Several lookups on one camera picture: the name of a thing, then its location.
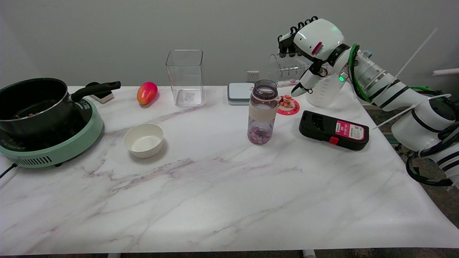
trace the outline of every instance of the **power cord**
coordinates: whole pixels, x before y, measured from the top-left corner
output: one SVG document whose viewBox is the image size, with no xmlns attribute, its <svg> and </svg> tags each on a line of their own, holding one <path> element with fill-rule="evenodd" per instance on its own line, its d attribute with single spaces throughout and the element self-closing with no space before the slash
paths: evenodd
<svg viewBox="0 0 459 258">
<path fill-rule="evenodd" d="M 9 167 L 7 170 L 5 170 L 1 175 L 0 175 L 0 178 L 2 178 L 6 173 L 8 173 L 10 170 L 12 170 L 13 168 L 17 167 L 17 165 L 15 163 L 13 163 L 11 165 L 11 167 Z"/>
<path fill-rule="evenodd" d="M 355 66 L 355 59 L 357 58 L 357 53 L 358 50 L 360 49 L 360 46 L 357 44 L 352 45 L 351 47 L 351 53 L 349 54 L 349 60 L 347 66 L 349 67 L 350 71 L 350 80 L 352 83 L 352 86 L 354 87 L 355 94 L 362 100 L 371 103 L 371 100 L 369 97 L 365 94 L 364 90 L 362 87 L 360 87 L 360 84 L 358 83 L 356 77 L 355 77 L 355 71 L 354 71 L 354 66 Z"/>
</svg>

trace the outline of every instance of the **white bowl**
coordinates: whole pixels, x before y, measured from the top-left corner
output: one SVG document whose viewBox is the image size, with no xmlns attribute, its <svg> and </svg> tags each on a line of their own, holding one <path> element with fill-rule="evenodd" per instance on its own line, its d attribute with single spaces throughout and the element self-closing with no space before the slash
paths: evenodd
<svg viewBox="0 0 459 258">
<path fill-rule="evenodd" d="M 129 129 L 124 135 L 123 142 L 126 149 L 134 156 L 151 157 L 162 148 L 162 129 L 152 123 L 140 124 Z"/>
</svg>

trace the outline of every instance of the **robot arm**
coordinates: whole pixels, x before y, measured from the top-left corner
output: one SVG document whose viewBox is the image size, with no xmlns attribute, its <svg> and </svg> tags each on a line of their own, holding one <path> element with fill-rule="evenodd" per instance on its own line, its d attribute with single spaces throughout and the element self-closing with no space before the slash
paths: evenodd
<svg viewBox="0 0 459 258">
<path fill-rule="evenodd" d="M 409 88 L 371 61 L 370 52 L 360 52 L 355 46 L 351 48 L 345 45 L 341 31 L 327 20 L 317 19 L 302 28 L 299 26 L 290 34 L 280 36 L 278 41 L 280 47 L 282 45 L 284 50 L 288 49 L 290 56 L 294 56 L 296 51 L 313 61 L 313 65 L 300 78 L 300 83 L 293 88 L 292 96 L 311 93 L 323 76 L 323 71 L 318 67 L 329 63 L 334 73 L 348 74 L 354 87 L 359 85 L 366 100 L 384 111 L 416 105 L 392 126 L 394 137 L 412 150 L 412 157 L 434 160 L 449 179 L 433 182 L 419 176 L 410 159 L 407 162 L 409 174 L 417 181 L 430 185 L 459 183 L 459 144 L 455 144 L 456 138 L 459 139 L 459 126 L 453 126 L 459 116 L 448 99 L 430 99 Z M 448 137 L 440 137 L 448 131 Z"/>
</svg>

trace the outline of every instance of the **black device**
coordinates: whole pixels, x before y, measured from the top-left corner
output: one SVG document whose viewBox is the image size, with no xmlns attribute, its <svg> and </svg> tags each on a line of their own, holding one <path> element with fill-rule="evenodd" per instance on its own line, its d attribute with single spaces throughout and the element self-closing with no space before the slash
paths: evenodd
<svg viewBox="0 0 459 258">
<path fill-rule="evenodd" d="M 306 137 L 325 140 L 355 151 L 363 149 L 369 138 L 369 128 L 366 125 L 310 111 L 303 112 L 300 132 Z"/>
</svg>

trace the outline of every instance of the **clear plastic container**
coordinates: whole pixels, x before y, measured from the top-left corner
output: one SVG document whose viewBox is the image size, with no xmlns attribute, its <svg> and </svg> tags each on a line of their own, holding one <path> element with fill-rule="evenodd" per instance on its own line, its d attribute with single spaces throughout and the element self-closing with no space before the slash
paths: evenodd
<svg viewBox="0 0 459 258">
<path fill-rule="evenodd" d="M 201 106 L 204 104 L 201 64 L 201 50 L 172 50 L 169 52 L 166 66 L 175 105 Z"/>
<path fill-rule="evenodd" d="M 272 54 L 268 61 L 268 79 L 277 82 L 278 88 L 297 85 L 311 64 L 304 56 L 280 57 Z"/>
<path fill-rule="evenodd" d="M 280 100 L 276 86 L 271 80 L 259 80 L 253 87 L 249 102 L 247 137 L 254 144 L 263 145 L 272 138 Z"/>
<path fill-rule="evenodd" d="M 329 73 L 333 72 L 333 70 L 331 70 L 331 66 L 326 66 L 325 68 L 329 71 Z M 306 100 L 316 107 L 323 108 L 330 106 L 338 97 L 346 79 L 347 75 L 345 73 L 342 73 L 341 75 L 334 73 L 323 78 L 316 84 L 311 94 L 306 93 Z"/>
</svg>

